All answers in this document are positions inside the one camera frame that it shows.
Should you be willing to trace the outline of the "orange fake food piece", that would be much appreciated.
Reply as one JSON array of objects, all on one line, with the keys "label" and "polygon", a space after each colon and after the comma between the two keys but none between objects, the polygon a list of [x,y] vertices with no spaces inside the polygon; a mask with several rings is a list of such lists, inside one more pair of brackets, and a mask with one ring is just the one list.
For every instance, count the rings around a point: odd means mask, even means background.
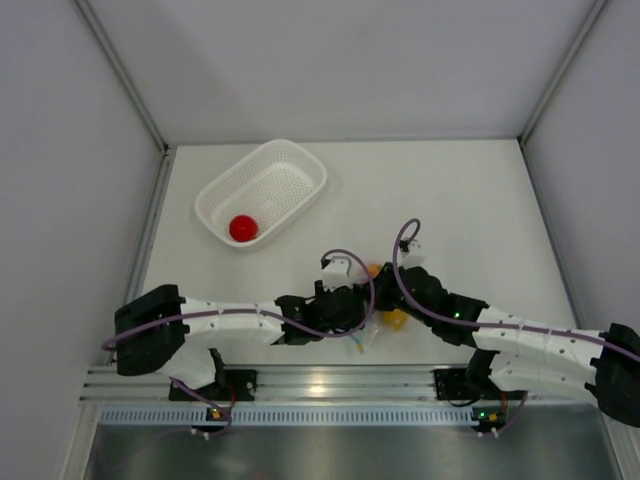
[{"label": "orange fake food piece", "polygon": [[408,315],[399,310],[384,311],[380,313],[380,325],[393,332],[401,331],[408,322]]}]

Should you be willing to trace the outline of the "orange red fake tomato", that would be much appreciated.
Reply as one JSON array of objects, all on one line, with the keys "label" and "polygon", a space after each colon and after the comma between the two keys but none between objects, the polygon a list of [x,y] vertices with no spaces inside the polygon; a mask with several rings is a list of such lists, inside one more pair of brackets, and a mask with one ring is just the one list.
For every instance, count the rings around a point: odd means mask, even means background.
[{"label": "orange red fake tomato", "polygon": [[371,277],[372,279],[375,279],[381,272],[381,270],[383,269],[383,265],[379,264],[379,263],[369,263],[367,265],[367,273],[365,274],[365,278],[368,279],[369,277]]}]

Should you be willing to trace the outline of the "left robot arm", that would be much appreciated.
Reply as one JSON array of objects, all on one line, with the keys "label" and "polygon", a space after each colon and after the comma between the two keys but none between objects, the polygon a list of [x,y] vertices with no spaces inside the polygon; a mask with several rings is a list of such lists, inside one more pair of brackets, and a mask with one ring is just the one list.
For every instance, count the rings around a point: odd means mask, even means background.
[{"label": "left robot arm", "polygon": [[361,330],[374,313],[371,282],[335,289],[315,285],[309,298],[284,295],[256,304],[199,301],[161,285],[118,309],[104,347],[124,377],[161,373],[204,399],[226,386],[219,349],[227,343],[306,346]]}]

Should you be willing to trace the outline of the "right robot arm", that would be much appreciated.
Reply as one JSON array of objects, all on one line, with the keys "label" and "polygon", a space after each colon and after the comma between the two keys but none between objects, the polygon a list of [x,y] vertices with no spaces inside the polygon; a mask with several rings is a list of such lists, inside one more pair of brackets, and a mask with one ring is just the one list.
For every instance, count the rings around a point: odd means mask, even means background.
[{"label": "right robot arm", "polygon": [[468,388],[573,398],[627,426],[639,424],[639,335],[613,323],[605,331],[557,329],[447,291],[422,267],[386,263],[375,276],[375,307],[400,310],[454,346],[475,353]]}]

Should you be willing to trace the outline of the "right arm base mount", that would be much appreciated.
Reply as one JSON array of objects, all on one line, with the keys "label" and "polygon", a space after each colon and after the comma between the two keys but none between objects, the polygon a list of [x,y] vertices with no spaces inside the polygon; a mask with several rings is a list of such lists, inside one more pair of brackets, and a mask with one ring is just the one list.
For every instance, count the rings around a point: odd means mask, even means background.
[{"label": "right arm base mount", "polygon": [[445,368],[433,371],[436,397],[459,403],[480,400],[500,400],[500,390],[486,377],[472,375],[466,368]]}]

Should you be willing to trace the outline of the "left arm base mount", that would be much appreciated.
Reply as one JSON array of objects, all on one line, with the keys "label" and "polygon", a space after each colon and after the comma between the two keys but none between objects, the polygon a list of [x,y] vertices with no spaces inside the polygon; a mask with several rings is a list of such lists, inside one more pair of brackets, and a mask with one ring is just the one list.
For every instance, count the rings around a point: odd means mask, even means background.
[{"label": "left arm base mount", "polygon": [[233,399],[241,402],[255,400],[255,387],[258,372],[255,369],[224,369],[215,375],[215,379],[195,392],[206,400],[229,402]]}]

